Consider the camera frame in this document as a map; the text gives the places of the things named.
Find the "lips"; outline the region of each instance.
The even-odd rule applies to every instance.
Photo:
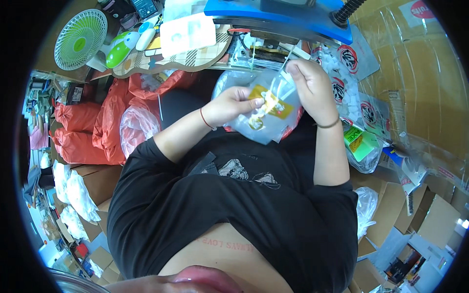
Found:
[[[192,265],[175,275],[173,283],[194,282],[204,284],[223,293],[242,293],[241,287],[224,271]]]

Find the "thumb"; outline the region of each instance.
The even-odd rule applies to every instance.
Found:
[[[294,62],[289,62],[287,63],[287,67],[285,68],[286,72],[290,73],[290,75],[293,78],[293,81],[295,82],[296,85],[296,90],[298,93],[301,94],[306,94],[307,92],[310,91],[308,85],[306,84],[306,78],[304,75],[300,72],[300,69]]]
[[[247,113],[249,111],[252,111],[254,109],[260,108],[264,104],[264,99],[263,98],[255,98],[252,100],[247,100],[247,101],[242,101],[238,102],[238,111],[239,113]]]

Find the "red string bracelet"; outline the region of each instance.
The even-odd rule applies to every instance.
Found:
[[[200,116],[202,117],[202,120],[205,122],[205,124],[210,127],[213,131],[217,130],[216,127],[212,127],[210,125],[208,125],[207,121],[205,121],[205,118],[204,118],[204,115],[202,114],[202,108],[200,108]]]

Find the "electric fan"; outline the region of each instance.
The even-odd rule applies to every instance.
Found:
[[[103,51],[107,19],[100,10],[88,9],[75,15],[62,29],[55,43],[55,63],[63,70],[88,65],[104,72],[107,67],[96,53]]]

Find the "white mouse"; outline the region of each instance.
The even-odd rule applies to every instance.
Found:
[[[154,28],[147,29],[146,31],[144,31],[138,39],[137,45],[135,45],[135,49],[139,51],[144,51],[148,47],[150,42],[153,40],[155,34],[156,30],[154,30]]]

